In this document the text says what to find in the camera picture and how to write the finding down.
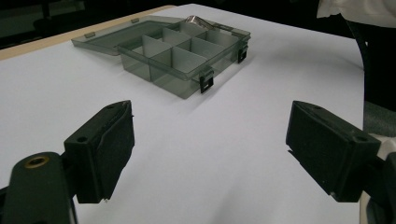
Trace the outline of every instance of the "black latch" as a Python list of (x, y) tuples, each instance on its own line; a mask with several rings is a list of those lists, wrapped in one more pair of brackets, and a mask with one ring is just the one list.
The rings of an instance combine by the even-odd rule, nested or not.
[(238, 63), (244, 61), (248, 54), (248, 43), (245, 43), (240, 50), (238, 50)]
[(199, 77), (199, 85), (201, 87), (201, 93), (209, 90), (211, 86), (213, 86), (213, 74), (215, 72), (212, 68), (205, 70)]

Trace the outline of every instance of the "plastic organizer box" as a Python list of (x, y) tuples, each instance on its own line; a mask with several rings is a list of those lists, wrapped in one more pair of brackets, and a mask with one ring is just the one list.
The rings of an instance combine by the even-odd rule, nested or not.
[(147, 16), (72, 39), (75, 47), (120, 55), (123, 68), (187, 99), (247, 56), (250, 33), (191, 16)]

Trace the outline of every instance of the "table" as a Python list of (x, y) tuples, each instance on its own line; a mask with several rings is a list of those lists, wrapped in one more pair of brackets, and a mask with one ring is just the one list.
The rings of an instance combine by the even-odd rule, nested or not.
[(326, 195), (285, 144), (293, 100), (362, 127), (355, 41), (195, 4), (153, 14), (250, 31), (247, 57), (187, 100), (71, 41), (0, 61), (0, 186), (16, 162), (63, 153), (102, 107), (131, 100), (132, 157), (107, 203), (76, 203), (80, 223), (358, 223), (359, 204)]
[(77, 29), (75, 31), (72, 32), (67, 32), (64, 34), (60, 34), (60, 35), (56, 35), (56, 36), (52, 36), (52, 37), (48, 37), (48, 38), (44, 38), (44, 39), (40, 39), (34, 42), (30, 42), (30, 43), (26, 43), (26, 44), (21, 44), (18, 45), (16, 47), (12, 47), (12, 48), (8, 48), (8, 49), (2, 49), (0, 50), (0, 60), (4, 60), (7, 58), (12, 58), (18, 55), (22, 55), (24, 53), (28, 53), (31, 51), (35, 51), (38, 49), (43, 49), (49, 46), (53, 46), (56, 44), (60, 44), (66, 41), (69, 41), (72, 38), (81, 36), (81, 35), (85, 35), (87, 33), (90, 32), (94, 32), (97, 30), (102, 30), (102, 29), (106, 29), (108, 27), (123, 23), (123, 22), (127, 22), (127, 21), (131, 21), (135, 18), (139, 18), (139, 17), (143, 17), (146, 15), (149, 15), (151, 13), (157, 12), (157, 11), (161, 11), (170, 7), (174, 7), (174, 6), (163, 6), (163, 7), (156, 7), (150, 10), (146, 10), (146, 11), (142, 11), (142, 12), (138, 12), (135, 13), (133, 15), (130, 16), (126, 16), (126, 17), (122, 17), (122, 18), (118, 18), (112, 21), (106, 21), (106, 22), (102, 22), (99, 24), (95, 24), (92, 26), (88, 26), (88, 27), (84, 27), (81, 29)]

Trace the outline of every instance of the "white cloth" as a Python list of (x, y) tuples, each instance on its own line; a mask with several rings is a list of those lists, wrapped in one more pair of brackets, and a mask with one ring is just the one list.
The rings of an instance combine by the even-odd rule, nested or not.
[(318, 18), (340, 13), (349, 21), (396, 28), (396, 0), (319, 0)]

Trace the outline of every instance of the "mounting hole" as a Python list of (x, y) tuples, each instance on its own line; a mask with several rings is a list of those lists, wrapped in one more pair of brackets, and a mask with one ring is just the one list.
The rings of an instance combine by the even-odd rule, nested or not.
[(87, 137), (80, 137), (80, 138), (77, 139), (77, 141), (80, 142), (80, 143), (86, 142), (87, 140), (88, 140)]
[(47, 156), (36, 156), (25, 163), (25, 168), (34, 169), (46, 164), (49, 160)]

